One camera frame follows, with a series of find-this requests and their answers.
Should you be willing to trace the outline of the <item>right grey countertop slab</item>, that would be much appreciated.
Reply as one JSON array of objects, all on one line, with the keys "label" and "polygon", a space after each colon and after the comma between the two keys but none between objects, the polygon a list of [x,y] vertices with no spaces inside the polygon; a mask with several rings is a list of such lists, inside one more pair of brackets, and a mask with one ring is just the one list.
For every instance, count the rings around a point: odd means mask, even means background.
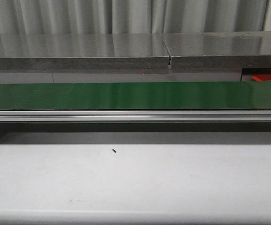
[{"label": "right grey countertop slab", "polygon": [[173,69],[271,68],[271,31],[163,35]]}]

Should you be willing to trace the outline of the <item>red plastic tray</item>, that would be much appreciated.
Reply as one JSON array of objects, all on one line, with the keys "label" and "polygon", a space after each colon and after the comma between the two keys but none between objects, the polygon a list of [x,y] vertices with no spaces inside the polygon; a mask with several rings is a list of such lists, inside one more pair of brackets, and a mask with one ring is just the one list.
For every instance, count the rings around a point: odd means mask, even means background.
[{"label": "red plastic tray", "polygon": [[255,74],[251,77],[257,82],[271,82],[271,74]]}]

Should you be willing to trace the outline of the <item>aluminium conveyor side rail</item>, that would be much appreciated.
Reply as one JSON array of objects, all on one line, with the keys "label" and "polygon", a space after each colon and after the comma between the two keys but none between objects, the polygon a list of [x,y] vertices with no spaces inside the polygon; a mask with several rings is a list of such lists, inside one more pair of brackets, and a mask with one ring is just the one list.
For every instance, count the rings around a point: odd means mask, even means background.
[{"label": "aluminium conveyor side rail", "polygon": [[271,122],[271,110],[11,110],[0,122]]}]

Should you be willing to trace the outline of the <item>grey countertop slab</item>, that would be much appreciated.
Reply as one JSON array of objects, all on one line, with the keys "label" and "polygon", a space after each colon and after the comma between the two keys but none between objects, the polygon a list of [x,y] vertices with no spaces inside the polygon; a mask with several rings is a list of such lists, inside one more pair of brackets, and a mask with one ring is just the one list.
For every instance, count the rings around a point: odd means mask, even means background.
[{"label": "grey countertop slab", "polygon": [[167,69],[158,34],[0,35],[0,70]]},{"label": "grey countertop slab", "polygon": [[271,31],[163,35],[173,69],[271,68]]}]

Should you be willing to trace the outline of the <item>left grey countertop slab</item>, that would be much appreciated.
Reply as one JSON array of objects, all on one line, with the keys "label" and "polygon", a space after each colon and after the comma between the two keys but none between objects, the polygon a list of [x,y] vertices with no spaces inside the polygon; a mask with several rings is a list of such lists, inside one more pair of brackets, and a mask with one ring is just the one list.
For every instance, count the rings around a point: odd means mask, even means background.
[{"label": "left grey countertop slab", "polygon": [[0,35],[0,70],[167,69],[158,34]]}]

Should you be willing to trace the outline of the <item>grey pleated curtain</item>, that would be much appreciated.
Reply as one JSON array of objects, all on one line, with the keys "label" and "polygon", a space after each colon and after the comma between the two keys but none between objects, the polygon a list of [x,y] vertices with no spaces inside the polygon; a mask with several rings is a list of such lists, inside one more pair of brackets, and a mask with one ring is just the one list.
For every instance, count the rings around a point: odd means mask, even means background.
[{"label": "grey pleated curtain", "polygon": [[266,0],[0,0],[0,34],[261,31]]}]

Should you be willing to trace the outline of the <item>green conveyor belt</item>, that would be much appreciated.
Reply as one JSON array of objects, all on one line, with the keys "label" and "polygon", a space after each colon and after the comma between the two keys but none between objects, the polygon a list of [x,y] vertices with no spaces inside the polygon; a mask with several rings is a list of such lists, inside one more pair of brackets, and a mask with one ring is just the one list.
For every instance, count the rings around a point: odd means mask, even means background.
[{"label": "green conveyor belt", "polygon": [[271,82],[0,84],[0,110],[271,110]]}]

